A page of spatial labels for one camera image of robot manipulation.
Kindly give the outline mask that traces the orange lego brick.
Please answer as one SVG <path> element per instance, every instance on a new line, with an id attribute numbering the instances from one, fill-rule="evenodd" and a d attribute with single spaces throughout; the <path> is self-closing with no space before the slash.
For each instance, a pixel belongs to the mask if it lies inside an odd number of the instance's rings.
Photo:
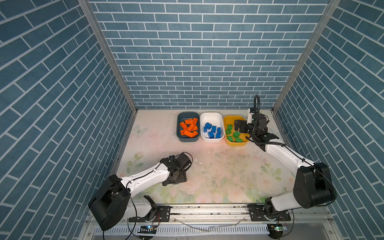
<path id="1" fill-rule="evenodd" d="M 185 122 L 181 122 L 180 126 L 182 127 L 183 130 L 186 130 L 188 128 Z"/>

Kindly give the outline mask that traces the blue lego long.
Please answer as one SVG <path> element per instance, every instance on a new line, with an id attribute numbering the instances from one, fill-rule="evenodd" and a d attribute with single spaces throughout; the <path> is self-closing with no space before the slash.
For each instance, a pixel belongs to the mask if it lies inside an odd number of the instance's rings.
<path id="1" fill-rule="evenodd" d="M 208 130 L 210 130 L 210 129 L 212 128 L 212 125 L 211 125 L 210 123 L 206 123 L 206 124 L 205 124 L 205 127 L 206 127 Z"/>

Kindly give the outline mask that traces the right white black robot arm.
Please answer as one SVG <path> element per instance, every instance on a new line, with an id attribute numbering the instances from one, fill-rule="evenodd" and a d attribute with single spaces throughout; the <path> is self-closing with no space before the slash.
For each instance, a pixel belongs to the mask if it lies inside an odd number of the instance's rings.
<path id="1" fill-rule="evenodd" d="M 269 119 L 256 107 L 249 109 L 246 120 L 235 120 L 235 130 L 249 135 L 247 139 L 264 152 L 274 156 L 291 173 L 295 181 L 293 190 L 266 199 L 265 215 L 282 213 L 298 208 L 309 209 L 323 207 L 333 203 L 337 191 L 332 183 L 329 167 L 324 163 L 315 163 L 300 155 L 275 134 L 269 133 Z"/>

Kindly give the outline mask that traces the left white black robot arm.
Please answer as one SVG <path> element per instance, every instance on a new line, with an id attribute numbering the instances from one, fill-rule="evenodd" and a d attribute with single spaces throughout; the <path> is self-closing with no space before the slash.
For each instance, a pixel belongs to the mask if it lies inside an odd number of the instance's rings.
<path id="1" fill-rule="evenodd" d="M 101 230 L 111 229 L 123 218 L 144 222 L 160 219 L 162 215 L 157 213 L 158 205 L 151 197 L 144 196 L 137 204 L 132 202 L 133 197 L 159 183 L 164 187 L 185 183 L 192 163 L 193 156 L 182 152 L 163 158 L 153 167 L 134 175 L 109 176 L 88 203 Z"/>

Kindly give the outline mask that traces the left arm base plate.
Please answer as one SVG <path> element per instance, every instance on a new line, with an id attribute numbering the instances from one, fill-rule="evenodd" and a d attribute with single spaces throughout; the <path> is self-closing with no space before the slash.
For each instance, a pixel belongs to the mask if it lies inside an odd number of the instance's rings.
<path id="1" fill-rule="evenodd" d="M 157 206 L 152 208 L 145 217 L 133 216 L 129 218 L 130 223 L 153 223 L 153 222 L 169 222 L 171 214 L 170 206 Z"/>

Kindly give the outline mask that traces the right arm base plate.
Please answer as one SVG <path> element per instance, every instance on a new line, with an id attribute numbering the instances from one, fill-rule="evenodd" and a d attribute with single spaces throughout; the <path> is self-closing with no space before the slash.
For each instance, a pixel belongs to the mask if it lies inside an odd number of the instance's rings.
<path id="1" fill-rule="evenodd" d="M 249 211 L 252 222 L 275 222 L 278 220 L 290 221 L 291 216 L 288 210 L 276 211 L 271 205 L 261 206 L 249 204 L 246 209 Z"/>

